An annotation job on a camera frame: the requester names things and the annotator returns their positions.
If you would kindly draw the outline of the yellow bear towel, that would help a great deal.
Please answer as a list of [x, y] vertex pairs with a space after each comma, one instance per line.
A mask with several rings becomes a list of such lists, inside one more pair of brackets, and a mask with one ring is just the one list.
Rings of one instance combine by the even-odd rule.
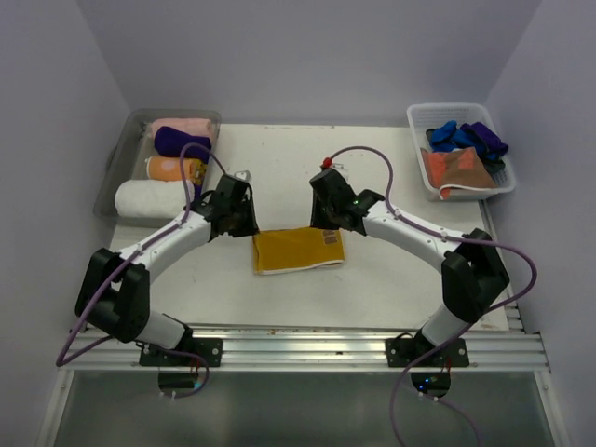
[[256, 275], [276, 275], [340, 265], [345, 250], [339, 230], [301, 227], [253, 236], [252, 259]]

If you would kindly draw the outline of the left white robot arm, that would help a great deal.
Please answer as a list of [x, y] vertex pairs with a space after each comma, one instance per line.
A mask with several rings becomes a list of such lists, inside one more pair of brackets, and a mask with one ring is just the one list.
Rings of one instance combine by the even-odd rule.
[[189, 201], [149, 237], [121, 251], [92, 254], [74, 307], [77, 323], [94, 326], [106, 339], [142, 346], [143, 366], [206, 366], [209, 350], [194, 340], [190, 327], [152, 309], [151, 285], [189, 251], [216, 237], [258, 232], [250, 183], [222, 175], [215, 189]]

